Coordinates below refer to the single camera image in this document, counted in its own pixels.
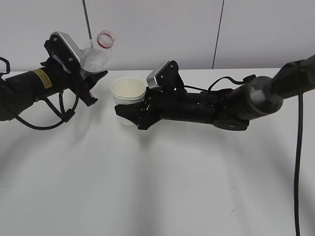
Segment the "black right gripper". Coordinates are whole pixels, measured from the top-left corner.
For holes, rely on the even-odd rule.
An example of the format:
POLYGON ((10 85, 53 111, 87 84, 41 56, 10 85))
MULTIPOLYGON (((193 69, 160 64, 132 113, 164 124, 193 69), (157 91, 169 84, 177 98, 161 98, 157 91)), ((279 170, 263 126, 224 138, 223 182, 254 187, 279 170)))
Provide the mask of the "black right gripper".
POLYGON ((167 94, 151 94, 146 88, 140 100, 143 103, 120 104, 115 106, 116 115, 122 124, 137 124, 139 130, 148 130, 160 120, 172 120, 172 97, 167 94))

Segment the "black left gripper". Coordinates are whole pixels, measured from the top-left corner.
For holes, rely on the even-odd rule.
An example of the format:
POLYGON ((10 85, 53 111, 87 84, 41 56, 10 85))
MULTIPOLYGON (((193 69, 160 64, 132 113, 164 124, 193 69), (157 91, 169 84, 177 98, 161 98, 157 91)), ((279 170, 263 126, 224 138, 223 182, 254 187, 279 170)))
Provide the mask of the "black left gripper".
POLYGON ((53 66, 54 80, 56 82, 55 87, 60 89, 70 89, 75 95, 77 95, 86 106, 95 104, 98 99, 95 98, 90 90, 98 83, 100 79, 108 74, 107 70, 99 73, 91 73, 85 70, 72 68, 70 72, 66 72, 61 64, 56 62, 53 66))

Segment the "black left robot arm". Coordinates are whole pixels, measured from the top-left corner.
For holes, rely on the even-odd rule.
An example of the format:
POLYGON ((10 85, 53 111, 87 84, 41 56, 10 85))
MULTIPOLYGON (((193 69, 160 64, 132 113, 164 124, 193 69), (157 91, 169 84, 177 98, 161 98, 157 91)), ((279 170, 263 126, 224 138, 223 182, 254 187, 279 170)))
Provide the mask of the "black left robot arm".
POLYGON ((90 90, 97 82, 106 76, 108 71, 90 74, 82 78, 79 72, 67 73, 57 62, 33 71, 28 71, 0 81, 0 120, 14 119, 6 110, 19 115, 38 100, 42 100, 63 90, 70 89, 79 96, 86 106, 97 102, 90 90))

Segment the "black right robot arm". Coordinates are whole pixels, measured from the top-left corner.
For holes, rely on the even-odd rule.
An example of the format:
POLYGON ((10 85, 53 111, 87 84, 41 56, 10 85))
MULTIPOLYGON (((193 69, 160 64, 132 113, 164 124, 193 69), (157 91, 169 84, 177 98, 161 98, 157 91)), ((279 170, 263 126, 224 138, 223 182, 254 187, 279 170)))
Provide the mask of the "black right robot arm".
POLYGON ((315 88, 315 59, 285 64, 272 78, 250 75, 237 88, 189 93, 175 61, 168 61, 147 77, 143 101, 116 105, 115 112, 140 130, 160 120, 176 120, 244 131, 253 119, 277 112, 285 99, 315 88))

